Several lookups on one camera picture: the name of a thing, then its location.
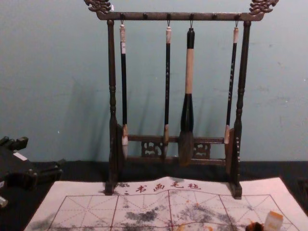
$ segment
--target black object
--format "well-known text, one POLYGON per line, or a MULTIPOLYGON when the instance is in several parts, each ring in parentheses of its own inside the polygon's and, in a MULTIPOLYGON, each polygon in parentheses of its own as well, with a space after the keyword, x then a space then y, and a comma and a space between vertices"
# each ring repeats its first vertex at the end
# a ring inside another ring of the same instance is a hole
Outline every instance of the black object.
MULTIPOLYGON (((44 170, 38 170, 27 158, 16 150, 26 148, 27 137, 10 140, 4 137, 0 140, 0 190, 5 187, 20 187, 26 190, 34 189, 38 184, 59 180, 62 170, 59 166, 64 162, 55 162, 44 170)), ((7 202, 2 198, 0 208, 7 202)))

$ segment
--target hanging loop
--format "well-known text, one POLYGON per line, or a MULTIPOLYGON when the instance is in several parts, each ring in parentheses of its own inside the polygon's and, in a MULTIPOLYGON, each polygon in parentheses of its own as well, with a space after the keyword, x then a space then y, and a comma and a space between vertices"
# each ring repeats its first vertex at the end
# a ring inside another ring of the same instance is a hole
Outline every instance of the hanging loop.
POLYGON ((168 13, 167 14, 167 24, 168 24, 168 26, 170 26, 170 18, 171 18, 171 14, 168 13))
POLYGON ((191 28, 193 27, 193 26, 192 26, 192 25, 193 25, 193 16, 194 16, 194 14, 192 13, 191 16, 189 17, 189 18, 190 18, 190 21, 191 21, 191 28))
POLYGON ((123 24, 123 22, 124 22, 124 14, 123 13, 120 14, 120 20, 121 20, 121 24, 123 24))

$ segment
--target wooden brush stand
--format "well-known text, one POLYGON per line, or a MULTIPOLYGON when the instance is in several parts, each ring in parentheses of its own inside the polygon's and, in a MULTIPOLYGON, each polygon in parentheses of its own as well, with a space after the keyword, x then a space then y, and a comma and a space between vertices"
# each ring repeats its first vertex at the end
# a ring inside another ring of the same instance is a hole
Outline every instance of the wooden brush stand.
MULTIPOLYGON (((158 154, 163 153, 164 136, 142 136, 128 135, 129 141, 139 141, 142 146, 142 154, 139 157, 123 155, 122 150, 122 133, 123 128, 116 120, 116 65, 115 65, 115 42, 114 42, 114 20, 143 20, 143 21, 243 21, 244 34, 241 53, 240 74, 238 82, 238 99, 236 104, 236 119, 234 127, 228 132, 229 141, 226 142, 224 137, 193 138, 193 156, 190 161, 192 165, 222 165, 226 166, 226 172, 229 175, 229 184, 233 197, 241 199, 242 187, 239 182, 239 163, 242 135, 242 111, 243 97, 246 80, 249 31, 252 22, 261 21, 265 13, 272 11, 271 6, 275 6, 279 0, 252 0, 249 13, 172 13, 172 12, 111 12, 111 3, 108 0, 84 0, 90 6, 89 10, 96 12, 100 20, 106 20, 108 26, 108 60, 109 60, 109 90, 110 90, 110 154, 109 154, 109 180, 106 183, 105 194, 112 195, 118 182, 118 176, 126 161, 155 163, 163 162, 165 164, 178 163, 178 157, 162 158, 158 154), (224 159, 211 159, 211 144, 224 144, 224 159)), ((168 142, 179 141, 179 137, 170 136, 168 142)))

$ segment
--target wooden base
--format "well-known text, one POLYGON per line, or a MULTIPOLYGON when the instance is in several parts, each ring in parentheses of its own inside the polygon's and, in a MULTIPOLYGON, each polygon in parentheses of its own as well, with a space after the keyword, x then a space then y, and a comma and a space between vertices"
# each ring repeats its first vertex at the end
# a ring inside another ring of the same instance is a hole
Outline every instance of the wooden base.
MULTIPOLYGON (((122 150, 122 127, 117 124, 116 126, 116 141, 113 143, 110 149, 110 157, 109 157, 109 180, 105 185, 105 195, 113 195, 115 187, 119 180, 119 175, 122 172, 125 161, 137 162, 137 163, 179 163, 178 157, 166 157, 162 160, 161 157, 138 157, 138 156, 128 156, 125 160, 123 150, 122 150)), ((238 163, 232 161, 235 157, 233 156, 233 145, 234 145, 234 129, 230 130, 230 142, 225 145, 225 154, 226 159, 191 159, 190 163, 192 165, 222 165, 226 166, 226 172, 229 176, 229 186, 230 191, 234 199, 242 198, 242 187, 238 178, 238 163)))

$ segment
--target black brush handle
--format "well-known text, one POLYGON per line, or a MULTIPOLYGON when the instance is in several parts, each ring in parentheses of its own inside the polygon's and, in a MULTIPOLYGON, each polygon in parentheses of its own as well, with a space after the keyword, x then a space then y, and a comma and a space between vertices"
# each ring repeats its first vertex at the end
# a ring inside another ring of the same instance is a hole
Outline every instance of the black brush handle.
POLYGON ((166 30, 166 94, 165 94, 165 125, 169 124, 169 90, 170 90, 170 45, 171 27, 166 30))
POLYGON ((187 54, 186 54, 186 78, 185 78, 185 97, 181 116, 181 131, 193 131, 193 51, 194 30, 189 28, 187 32, 187 54))
POLYGON ((125 26, 120 26, 121 40, 121 71, 122 71, 122 103, 123 103, 123 125, 127 124, 127 92, 126 92, 126 38, 125 26))
POLYGON ((238 28, 234 29, 233 33, 233 49, 232 49, 232 60, 231 60, 231 71, 230 71, 230 81, 229 81, 229 95, 228 95, 228 109, 227 109, 227 121, 226 125, 230 125, 231 116, 231 104, 232 104, 232 92, 233 92, 233 80, 234 80, 234 69, 236 60, 236 46, 238 41, 238 28))

